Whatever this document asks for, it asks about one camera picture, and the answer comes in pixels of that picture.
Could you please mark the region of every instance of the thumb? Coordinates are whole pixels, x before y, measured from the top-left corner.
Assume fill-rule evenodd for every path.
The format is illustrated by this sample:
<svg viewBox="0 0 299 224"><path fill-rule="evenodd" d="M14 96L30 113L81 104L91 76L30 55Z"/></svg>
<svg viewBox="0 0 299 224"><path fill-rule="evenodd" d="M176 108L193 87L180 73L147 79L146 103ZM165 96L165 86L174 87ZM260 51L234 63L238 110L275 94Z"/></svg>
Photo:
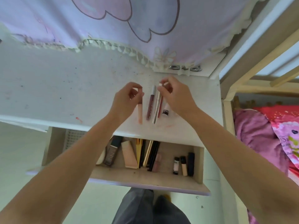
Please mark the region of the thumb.
<svg viewBox="0 0 299 224"><path fill-rule="evenodd" d="M133 105L136 106L142 99L144 93L137 93L135 97L131 100Z"/></svg>
<svg viewBox="0 0 299 224"><path fill-rule="evenodd" d="M158 86L157 90L160 92L162 97L165 97L166 100L168 100L168 98L170 96L170 92L164 86Z"/></svg>

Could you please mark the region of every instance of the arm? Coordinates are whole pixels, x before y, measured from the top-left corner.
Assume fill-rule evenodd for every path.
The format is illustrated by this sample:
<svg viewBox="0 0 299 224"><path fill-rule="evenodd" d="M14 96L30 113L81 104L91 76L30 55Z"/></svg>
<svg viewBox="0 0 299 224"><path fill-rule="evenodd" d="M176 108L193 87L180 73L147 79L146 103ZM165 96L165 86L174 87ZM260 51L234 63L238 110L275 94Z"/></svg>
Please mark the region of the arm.
<svg viewBox="0 0 299 224"><path fill-rule="evenodd" d="M158 90L170 107L197 132L236 194L260 223L298 223L299 188L195 104L189 88L176 78Z"/></svg>
<svg viewBox="0 0 299 224"><path fill-rule="evenodd" d="M62 223L80 196L114 131L133 112L143 93L128 83L110 112L71 148L33 177L0 212L0 223Z"/></svg>

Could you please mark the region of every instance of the forearm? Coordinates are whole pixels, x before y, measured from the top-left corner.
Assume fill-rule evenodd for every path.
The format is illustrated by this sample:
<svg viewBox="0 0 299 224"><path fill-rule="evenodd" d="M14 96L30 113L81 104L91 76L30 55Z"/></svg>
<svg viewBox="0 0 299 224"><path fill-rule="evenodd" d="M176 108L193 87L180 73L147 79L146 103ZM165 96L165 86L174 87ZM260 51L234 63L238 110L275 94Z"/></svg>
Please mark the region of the forearm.
<svg viewBox="0 0 299 224"><path fill-rule="evenodd" d="M99 121L24 186L0 213L0 222L13 217L30 223L62 222L118 126L109 114Z"/></svg>
<svg viewBox="0 0 299 224"><path fill-rule="evenodd" d="M274 218L272 223L280 223L281 216L276 217L276 214L285 212L287 215L294 209L298 212L298 186L274 165L200 109L186 120L234 191L261 223L269 221L269 218Z"/></svg>

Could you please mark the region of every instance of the person's left hand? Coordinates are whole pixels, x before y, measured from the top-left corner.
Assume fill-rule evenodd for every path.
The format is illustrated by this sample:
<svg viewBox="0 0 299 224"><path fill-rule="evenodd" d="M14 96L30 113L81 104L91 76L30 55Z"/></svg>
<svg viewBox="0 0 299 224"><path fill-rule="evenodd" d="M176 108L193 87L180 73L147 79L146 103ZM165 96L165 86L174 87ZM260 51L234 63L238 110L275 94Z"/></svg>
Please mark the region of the person's left hand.
<svg viewBox="0 0 299 224"><path fill-rule="evenodd" d="M109 111L122 124L133 113L136 105L142 99L144 93L138 93L137 89L142 89L137 83L129 82L120 91L118 91Z"/></svg>

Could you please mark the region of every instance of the pant leg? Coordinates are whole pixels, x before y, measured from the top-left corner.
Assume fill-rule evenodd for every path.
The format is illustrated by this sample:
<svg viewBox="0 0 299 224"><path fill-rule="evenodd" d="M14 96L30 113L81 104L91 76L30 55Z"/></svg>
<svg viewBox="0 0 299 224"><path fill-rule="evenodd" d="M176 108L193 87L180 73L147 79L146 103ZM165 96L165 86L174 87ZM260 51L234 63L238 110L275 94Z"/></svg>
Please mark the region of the pant leg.
<svg viewBox="0 0 299 224"><path fill-rule="evenodd" d="M153 224L154 192L131 188L124 196L112 224Z"/></svg>
<svg viewBox="0 0 299 224"><path fill-rule="evenodd" d="M155 224L191 224L187 216L164 196L159 196L153 208Z"/></svg>

